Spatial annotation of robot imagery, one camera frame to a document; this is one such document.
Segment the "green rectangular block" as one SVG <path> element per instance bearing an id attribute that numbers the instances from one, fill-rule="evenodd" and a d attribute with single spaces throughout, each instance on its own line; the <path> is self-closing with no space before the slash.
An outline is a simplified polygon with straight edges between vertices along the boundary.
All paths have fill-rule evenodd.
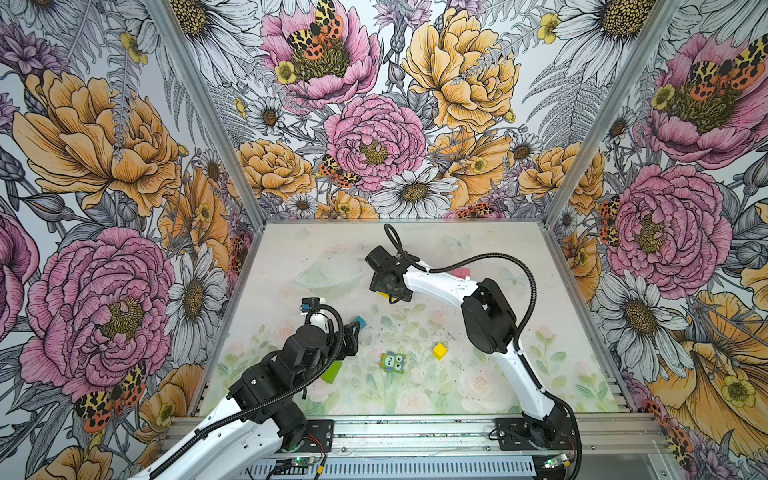
<path id="1" fill-rule="evenodd" d="M 327 384 L 333 384 L 342 368 L 342 361 L 335 361 L 321 376 L 321 380 Z"/>

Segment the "aluminium rail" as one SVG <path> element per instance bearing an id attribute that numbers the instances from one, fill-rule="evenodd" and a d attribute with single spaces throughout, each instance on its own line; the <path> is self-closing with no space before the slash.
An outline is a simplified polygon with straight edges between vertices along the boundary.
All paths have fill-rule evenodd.
<path id="1" fill-rule="evenodd" d="M 493 434 L 495 414 L 339 416 L 330 457 L 545 455 L 546 450 L 501 451 Z M 666 453 L 665 437 L 649 414 L 578 413 L 583 452 Z"/>

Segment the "green owl toy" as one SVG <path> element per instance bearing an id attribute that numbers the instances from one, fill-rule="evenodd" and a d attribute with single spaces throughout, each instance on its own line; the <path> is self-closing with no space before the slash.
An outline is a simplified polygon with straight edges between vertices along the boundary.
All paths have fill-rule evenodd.
<path id="1" fill-rule="evenodd" d="M 380 357 L 380 368 L 386 373 L 402 374 L 405 371 L 406 356 L 402 353 L 385 352 Z"/>

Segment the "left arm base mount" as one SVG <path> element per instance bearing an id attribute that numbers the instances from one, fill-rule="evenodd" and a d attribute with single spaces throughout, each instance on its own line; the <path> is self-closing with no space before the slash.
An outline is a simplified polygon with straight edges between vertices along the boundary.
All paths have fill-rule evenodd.
<path id="1" fill-rule="evenodd" d="M 326 418 L 309 419 L 296 442 L 291 444 L 288 453 L 327 454 L 334 441 L 335 421 Z"/>

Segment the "pink rectangular block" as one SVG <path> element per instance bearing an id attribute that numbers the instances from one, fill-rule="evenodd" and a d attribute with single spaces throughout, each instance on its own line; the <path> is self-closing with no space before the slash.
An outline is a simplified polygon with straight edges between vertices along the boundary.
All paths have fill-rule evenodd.
<path id="1" fill-rule="evenodd" d="M 451 271 L 451 274 L 460 279 L 468 279 L 471 277 L 471 270 L 466 267 L 456 268 Z"/>

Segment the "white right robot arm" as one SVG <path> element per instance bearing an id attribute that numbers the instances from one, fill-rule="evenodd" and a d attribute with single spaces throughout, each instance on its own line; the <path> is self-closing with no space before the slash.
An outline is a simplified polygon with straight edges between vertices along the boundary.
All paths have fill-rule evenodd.
<path id="1" fill-rule="evenodd" d="M 456 269 L 489 259 L 513 263 L 528 279 L 530 299 L 521 319 L 496 281 L 475 281 L 453 274 Z M 476 350 L 496 360 L 518 398 L 522 421 L 509 433 L 510 437 L 538 449 L 550 449 L 560 439 L 575 451 L 581 448 L 573 409 L 541 383 L 521 345 L 523 330 L 537 301 L 536 281 L 527 265 L 508 254 L 486 253 L 437 268 L 402 249 L 392 255 L 382 246 L 368 253 L 365 262 L 373 271 L 370 290 L 390 302 L 409 302 L 415 293 L 421 293 L 461 310 L 468 340 Z"/>

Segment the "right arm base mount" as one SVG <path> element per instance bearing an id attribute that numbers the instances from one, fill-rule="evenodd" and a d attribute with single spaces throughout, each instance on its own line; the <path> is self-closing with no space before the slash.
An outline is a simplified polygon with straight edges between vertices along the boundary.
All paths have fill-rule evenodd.
<path id="1" fill-rule="evenodd" d="M 571 451 L 579 446 L 568 418 L 554 421 L 528 417 L 496 418 L 490 438 L 497 441 L 501 451 Z"/>

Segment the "yellow cube block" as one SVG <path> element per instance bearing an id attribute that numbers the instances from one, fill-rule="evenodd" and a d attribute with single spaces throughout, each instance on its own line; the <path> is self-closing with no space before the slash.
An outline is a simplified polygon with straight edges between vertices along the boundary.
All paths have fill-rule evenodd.
<path id="1" fill-rule="evenodd" d="M 437 343 L 432 348 L 431 353 L 436 360 L 440 361 L 447 355 L 448 348 L 443 343 Z"/>

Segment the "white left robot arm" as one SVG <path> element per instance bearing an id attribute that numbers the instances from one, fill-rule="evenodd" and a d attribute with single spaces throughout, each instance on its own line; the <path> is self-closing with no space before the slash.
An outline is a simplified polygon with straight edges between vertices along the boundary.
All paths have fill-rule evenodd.
<path id="1" fill-rule="evenodd" d="M 289 458 L 273 471 L 326 464 L 334 423 L 310 420 L 294 400 L 359 350 L 361 325 L 342 324 L 327 305 L 308 313 L 284 343 L 247 368 L 214 409 L 176 445 L 137 473 L 139 479 L 233 479 L 276 453 Z"/>

